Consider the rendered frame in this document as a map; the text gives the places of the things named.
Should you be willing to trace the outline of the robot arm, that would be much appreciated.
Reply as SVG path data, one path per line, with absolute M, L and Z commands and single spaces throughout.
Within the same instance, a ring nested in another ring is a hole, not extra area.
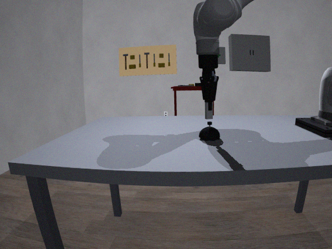
M 206 0 L 196 5 L 193 26 L 196 52 L 219 54 L 219 36 L 241 16 L 242 9 L 254 0 Z M 311 120 L 332 126 L 332 67 L 323 74 L 320 85 L 319 114 Z

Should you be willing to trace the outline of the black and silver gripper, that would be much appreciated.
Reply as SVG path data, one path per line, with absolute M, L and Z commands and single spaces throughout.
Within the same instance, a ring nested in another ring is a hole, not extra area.
M 213 101 L 216 98 L 217 82 L 219 77 L 215 75 L 218 68 L 218 55 L 198 55 L 199 68 L 202 68 L 201 89 L 205 100 L 205 119 L 213 119 Z

